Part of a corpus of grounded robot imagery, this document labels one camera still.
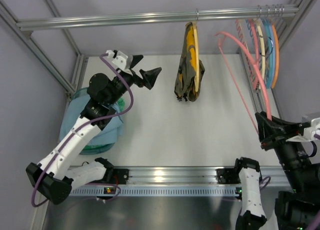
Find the light blue trousers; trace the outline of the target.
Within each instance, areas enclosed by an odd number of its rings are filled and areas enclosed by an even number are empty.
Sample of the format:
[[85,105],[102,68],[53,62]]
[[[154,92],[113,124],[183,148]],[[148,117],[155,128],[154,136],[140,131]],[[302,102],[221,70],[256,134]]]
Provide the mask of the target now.
[[[74,126],[89,99],[90,96],[87,94],[85,88],[78,91],[72,98],[60,127],[59,141],[61,141]],[[92,138],[85,148],[92,149],[102,146],[106,146],[107,149],[111,148],[118,140],[118,137],[122,135],[123,123],[121,116],[113,117],[109,124],[97,136]]]

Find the pink clothes hanger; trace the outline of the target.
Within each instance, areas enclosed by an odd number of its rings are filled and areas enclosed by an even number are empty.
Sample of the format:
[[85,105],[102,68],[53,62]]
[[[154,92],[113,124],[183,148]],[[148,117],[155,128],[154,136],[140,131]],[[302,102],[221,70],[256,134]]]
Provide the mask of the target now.
[[[272,115],[271,102],[270,102],[270,98],[268,95],[268,90],[266,88],[266,85],[264,84],[260,70],[259,70],[259,75],[258,75],[259,86],[258,86],[257,90],[254,90],[254,85],[255,85],[254,81],[255,81],[255,77],[256,77],[256,73],[255,73],[255,69],[254,69],[254,64],[255,64],[255,60],[256,60],[255,53],[254,53],[254,55],[252,55],[250,53],[250,51],[247,51],[245,46],[240,42],[240,40],[238,38],[236,38],[235,36],[233,36],[232,34],[226,32],[226,31],[217,32],[215,34],[215,37],[218,38],[219,51],[224,59],[224,62],[226,64],[227,69],[231,75],[231,78],[235,84],[235,87],[240,95],[240,98],[244,104],[244,107],[248,113],[248,116],[253,124],[255,131],[258,132],[258,124],[255,119],[255,116],[251,113],[250,106],[247,104],[247,102],[244,98],[244,95],[241,92],[240,86],[238,85],[238,83],[236,81],[236,77],[232,71],[231,65],[229,64],[229,62],[227,60],[227,55],[224,54],[223,45],[224,45],[224,42],[227,38],[230,38],[235,44],[238,45],[238,47],[239,47],[238,54],[240,57],[242,72],[244,73],[244,79],[246,80],[246,83],[247,83],[247,89],[249,90],[249,93],[250,93],[250,99],[252,102],[252,109],[255,112],[265,111],[267,113],[267,117],[270,118]],[[259,40],[258,40],[258,38],[257,38],[257,41],[258,41],[258,54],[259,54]],[[253,75],[254,75],[254,80],[250,79],[250,74],[248,73],[248,67],[247,67],[246,61],[244,60],[244,53],[247,55],[247,57],[250,61],[251,68],[252,68]]]

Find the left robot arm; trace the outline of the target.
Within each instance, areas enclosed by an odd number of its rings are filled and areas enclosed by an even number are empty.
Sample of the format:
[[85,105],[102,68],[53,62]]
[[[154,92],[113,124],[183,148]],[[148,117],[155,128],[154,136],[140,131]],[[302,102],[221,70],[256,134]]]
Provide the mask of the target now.
[[109,79],[104,73],[96,73],[90,78],[87,88],[89,101],[75,124],[46,157],[38,163],[30,163],[26,168],[33,187],[31,205],[35,208],[44,204],[35,202],[37,193],[46,201],[58,205],[79,187],[96,181],[113,183],[114,166],[107,159],[99,157],[74,169],[70,168],[72,161],[113,118],[126,114],[132,108],[134,95],[131,86],[151,90],[162,71],[161,67],[157,67],[148,71],[140,69],[139,73],[135,73],[133,68],[143,59],[143,55],[122,57],[120,51],[110,51],[102,54],[100,59],[115,77]]

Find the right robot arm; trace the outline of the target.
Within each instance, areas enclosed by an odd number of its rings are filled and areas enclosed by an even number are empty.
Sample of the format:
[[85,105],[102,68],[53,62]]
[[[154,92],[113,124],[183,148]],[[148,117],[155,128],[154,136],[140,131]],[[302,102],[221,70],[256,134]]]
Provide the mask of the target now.
[[258,162],[241,157],[235,169],[241,183],[241,212],[237,230],[318,230],[320,228],[320,165],[312,163],[320,138],[320,118],[305,116],[293,123],[255,113],[258,138],[263,150],[274,150],[291,191],[279,191],[274,204],[276,226],[267,219],[261,202]]

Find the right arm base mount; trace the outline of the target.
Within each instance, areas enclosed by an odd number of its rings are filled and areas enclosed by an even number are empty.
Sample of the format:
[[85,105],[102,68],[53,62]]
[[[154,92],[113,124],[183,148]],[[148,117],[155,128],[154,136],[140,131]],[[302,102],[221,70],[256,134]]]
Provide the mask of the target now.
[[240,179],[235,168],[218,168],[216,170],[217,181],[223,185],[239,184]]

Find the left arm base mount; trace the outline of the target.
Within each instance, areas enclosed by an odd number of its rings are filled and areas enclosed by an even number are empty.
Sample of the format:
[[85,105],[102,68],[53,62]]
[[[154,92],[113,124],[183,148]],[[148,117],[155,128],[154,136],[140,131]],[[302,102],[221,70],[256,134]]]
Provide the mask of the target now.
[[126,185],[129,180],[130,170],[126,168],[115,168],[110,179],[111,184]]

